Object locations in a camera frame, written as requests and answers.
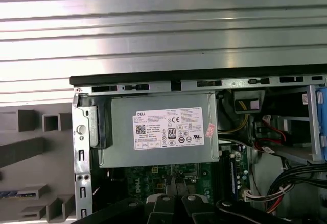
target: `red cable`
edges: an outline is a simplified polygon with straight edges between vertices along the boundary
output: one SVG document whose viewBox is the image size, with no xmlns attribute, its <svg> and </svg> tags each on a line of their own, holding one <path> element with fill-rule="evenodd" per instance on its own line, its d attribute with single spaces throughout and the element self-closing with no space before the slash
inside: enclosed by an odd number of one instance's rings
<svg viewBox="0 0 327 224">
<path fill-rule="evenodd" d="M 259 141 L 270 141 L 272 143 L 275 143 L 275 144 L 281 144 L 281 141 L 280 140 L 273 140 L 273 139 L 270 139 L 270 138 L 260 138 Z"/>
<path fill-rule="evenodd" d="M 268 209 L 266 210 L 266 212 L 268 213 L 271 213 L 273 212 L 277 207 L 278 205 L 281 203 L 281 201 L 283 200 L 283 196 L 279 197 L 276 202 Z"/>
<path fill-rule="evenodd" d="M 283 136 L 284 141 L 286 141 L 286 136 L 285 136 L 285 134 L 284 134 L 282 131 L 280 131 L 280 130 L 274 128 L 273 126 L 271 126 L 270 124 L 268 124 L 268 123 L 265 122 L 264 120 L 262 120 L 262 122 L 263 122 L 263 124 L 264 124 L 266 127 L 272 129 L 273 131 L 276 131 L 276 132 L 280 133 L 280 134 Z"/>
</svg>

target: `80 plus logo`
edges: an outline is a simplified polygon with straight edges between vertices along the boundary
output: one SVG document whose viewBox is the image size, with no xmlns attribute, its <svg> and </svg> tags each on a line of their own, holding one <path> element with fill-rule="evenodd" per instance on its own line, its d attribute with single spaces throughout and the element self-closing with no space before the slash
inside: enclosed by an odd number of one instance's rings
<svg viewBox="0 0 327 224">
<path fill-rule="evenodd" d="M 176 139 L 176 129 L 168 128 L 168 139 Z"/>
</svg>

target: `green circuit board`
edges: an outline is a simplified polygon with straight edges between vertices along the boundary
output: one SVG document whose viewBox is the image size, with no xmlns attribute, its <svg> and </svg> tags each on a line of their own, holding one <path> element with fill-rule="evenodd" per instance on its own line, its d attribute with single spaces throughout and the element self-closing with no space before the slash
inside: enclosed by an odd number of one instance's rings
<svg viewBox="0 0 327 224">
<path fill-rule="evenodd" d="M 234 155 L 230 161 L 233 198 L 241 200 L 243 199 L 242 190 L 250 189 L 247 150 L 231 150 L 231 155 Z"/>
<path fill-rule="evenodd" d="M 204 195 L 213 203 L 211 164 L 176 164 L 129 167 L 125 169 L 129 196 L 142 201 L 152 194 L 165 193 L 165 178 L 182 173 L 189 193 Z"/>
</svg>

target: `red sticker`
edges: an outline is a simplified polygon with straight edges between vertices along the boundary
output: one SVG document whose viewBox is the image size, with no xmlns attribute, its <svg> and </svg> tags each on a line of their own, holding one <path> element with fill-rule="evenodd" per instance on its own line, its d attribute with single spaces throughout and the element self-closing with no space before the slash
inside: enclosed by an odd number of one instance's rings
<svg viewBox="0 0 327 224">
<path fill-rule="evenodd" d="M 205 136 L 211 138 L 215 132 L 215 128 L 216 126 L 210 123 L 208 129 L 206 130 Z"/>
</svg>

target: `cable tie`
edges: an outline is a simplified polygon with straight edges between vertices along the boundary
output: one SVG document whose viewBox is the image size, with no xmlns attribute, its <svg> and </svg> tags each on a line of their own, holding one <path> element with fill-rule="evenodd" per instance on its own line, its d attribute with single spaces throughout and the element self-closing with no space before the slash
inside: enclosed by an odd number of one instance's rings
<svg viewBox="0 0 327 224">
<path fill-rule="evenodd" d="M 283 195 L 286 194 L 283 187 L 279 187 L 279 190 L 283 193 Z"/>
</svg>

